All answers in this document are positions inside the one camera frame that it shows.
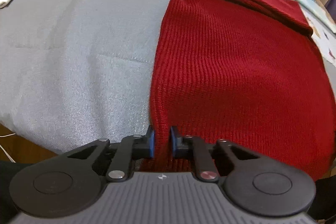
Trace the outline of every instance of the bed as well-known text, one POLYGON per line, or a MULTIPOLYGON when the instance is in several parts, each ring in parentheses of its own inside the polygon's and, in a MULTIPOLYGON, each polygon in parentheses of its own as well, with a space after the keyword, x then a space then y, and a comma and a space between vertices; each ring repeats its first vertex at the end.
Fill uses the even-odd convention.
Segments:
MULTIPOLYGON (((333 90, 336 26, 297 0, 333 90)), ((56 153, 145 134, 169 0, 13 0, 0 10, 0 123, 56 153)))

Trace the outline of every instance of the white cable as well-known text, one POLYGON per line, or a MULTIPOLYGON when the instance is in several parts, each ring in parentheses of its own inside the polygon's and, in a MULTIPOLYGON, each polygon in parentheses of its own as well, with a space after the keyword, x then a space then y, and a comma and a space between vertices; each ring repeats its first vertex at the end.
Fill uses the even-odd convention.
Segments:
POLYGON ((13 135, 16 135, 16 134, 13 133, 13 134, 5 135, 5 136, 0 136, 0 138, 9 137, 9 136, 13 136, 13 135))
POLYGON ((11 162, 15 162, 15 160, 13 160, 13 158, 10 156, 10 154, 7 153, 7 151, 0 145, 0 148, 2 149, 2 151, 5 152, 6 156, 9 158, 9 160, 11 162))

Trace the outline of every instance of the metal pin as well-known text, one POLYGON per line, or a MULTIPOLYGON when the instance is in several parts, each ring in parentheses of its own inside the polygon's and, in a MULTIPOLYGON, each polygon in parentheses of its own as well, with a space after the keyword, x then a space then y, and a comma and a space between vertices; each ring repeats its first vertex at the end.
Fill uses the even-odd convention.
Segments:
POLYGON ((111 179, 122 179, 125 176, 125 173, 120 170, 113 170, 109 172, 109 177, 111 179))
POLYGON ((217 177, 217 174, 212 171, 204 171, 201 173, 201 178, 206 180, 215 179, 217 177))

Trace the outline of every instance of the knit texture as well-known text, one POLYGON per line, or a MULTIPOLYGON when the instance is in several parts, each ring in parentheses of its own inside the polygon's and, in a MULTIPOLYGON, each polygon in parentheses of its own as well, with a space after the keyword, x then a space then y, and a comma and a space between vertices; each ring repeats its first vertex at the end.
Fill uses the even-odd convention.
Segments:
POLYGON ((150 95, 155 160, 180 171, 169 128, 224 138, 319 179, 334 153, 334 96, 309 27, 292 0, 170 0, 150 95))

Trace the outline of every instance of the gray ribbed surface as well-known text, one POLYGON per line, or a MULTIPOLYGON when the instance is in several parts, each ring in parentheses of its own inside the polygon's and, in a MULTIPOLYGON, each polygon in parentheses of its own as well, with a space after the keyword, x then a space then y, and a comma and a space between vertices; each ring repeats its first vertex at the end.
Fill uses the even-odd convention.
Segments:
POLYGON ((12 224, 308 224, 304 214, 263 219, 230 204, 216 184, 200 182, 191 173, 135 173, 122 183, 111 183, 88 209, 58 219, 20 214, 12 224))

